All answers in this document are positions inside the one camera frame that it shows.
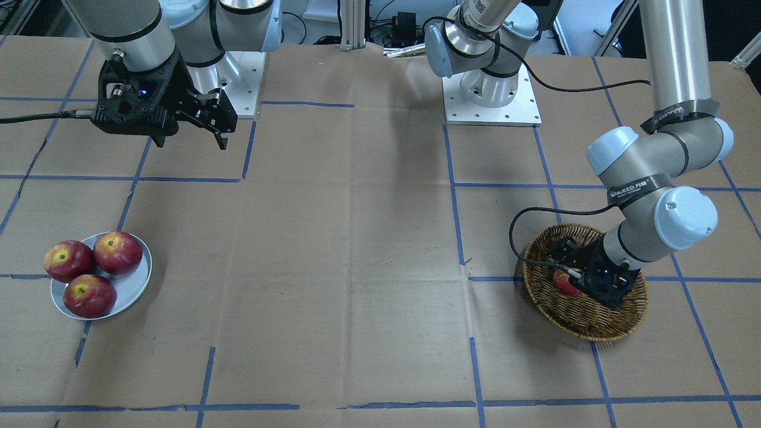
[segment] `plate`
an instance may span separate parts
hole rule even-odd
[[[92,235],[91,237],[84,239],[82,242],[88,247],[92,248],[93,245],[95,245],[95,241],[97,241],[101,235],[105,235],[106,233],[108,232]],[[145,287],[148,286],[148,280],[151,278],[151,268],[153,266],[153,260],[151,259],[151,252],[149,251],[148,246],[145,245],[145,242],[143,242],[142,239],[138,238],[137,236],[135,236],[135,238],[140,241],[140,245],[143,247],[143,258],[140,260],[140,264],[138,265],[137,269],[126,275],[111,275],[99,267],[95,271],[97,275],[105,276],[109,281],[111,281],[113,287],[116,289],[116,303],[113,304],[113,309],[111,309],[111,312],[99,318],[83,318],[74,315],[63,304],[63,290],[66,289],[68,284],[56,281],[55,279],[51,279],[50,297],[53,298],[53,303],[56,304],[58,310],[71,318],[90,321],[113,317],[114,315],[127,309],[130,305],[132,305],[132,303],[135,303],[135,301],[137,301],[140,295],[145,291]]]

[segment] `wicker basket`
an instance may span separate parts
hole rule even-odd
[[[549,247],[570,236],[579,246],[590,244],[603,232],[586,225],[563,223],[546,228],[533,239],[527,249],[529,260],[549,261]],[[648,287],[640,272],[634,289],[624,296],[623,307],[614,311],[591,297],[562,294],[552,284],[551,267],[524,264],[524,280],[528,294],[540,312],[554,325],[575,336],[589,340],[618,340],[631,334],[648,310]]]

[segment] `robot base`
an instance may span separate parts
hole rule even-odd
[[[193,83],[206,93],[224,82],[224,92],[239,119],[256,119],[264,76],[266,54],[263,52],[228,52],[215,65],[203,69],[189,67]]]
[[[444,110],[452,125],[534,126],[542,123],[537,100],[524,65],[518,71],[518,89],[510,104],[489,108],[468,100],[460,90],[462,75],[442,78]]]

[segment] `robotic arm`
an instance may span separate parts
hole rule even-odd
[[[525,55],[532,40],[526,30],[530,25],[516,23],[531,19],[529,11],[515,14],[520,6],[517,0],[466,0],[450,12],[454,23],[426,28],[434,73],[450,77],[466,72],[463,93],[481,92],[470,97],[473,102],[487,107],[509,103],[515,92],[510,79],[520,62],[501,54],[483,34]],[[621,307],[644,265],[690,248],[715,230],[713,202],[697,189],[675,187],[672,179],[720,161],[734,144],[730,127],[715,117],[718,103],[711,95],[702,3],[642,0],[640,6],[655,110],[642,125],[648,135],[639,137],[623,126],[601,136],[587,151],[609,203],[626,220],[582,248],[572,238],[562,239],[549,255],[571,268],[567,271],[573,285],[614,309]],[[473,73],[485,77],[467,78]],[[479,83],[473,86],[472,81]],[[500,101],[482,101],[491,99]]]
[[[235,69],[227,50],[277,49],[279,0],[68,3],[107,57],[91,118],[95,126],[150,136],[162,147],[186,121],[227,148],[225,134],[235,131],[238,115],[221,87],[227,82],[220,82],[230,80],[230,73],[217,71]]]

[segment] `table surface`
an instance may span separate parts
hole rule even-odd
[[[0,425],[761,426],[761,97],[743,72],[711,64],[733,152],[677,179],[718,230],[648,266],[637,331],[592,343],[534,308],[507,230],[527,206],[604,206],[586,148],[638,130],[649,88],[534,83],[541,126],[447,125],[425,58],[381,53],[281,46],[226,151],[187,123],[162,149],[87,120],[0,126]],[[648,77],[528,60],[570,88]],[[92,107],[102,62],[86,39],[1,38],[0,117]],[[515,238],[621,219],[538,213]],[[150,247],[148,288],[67,318],[42,256],[114,229]]]

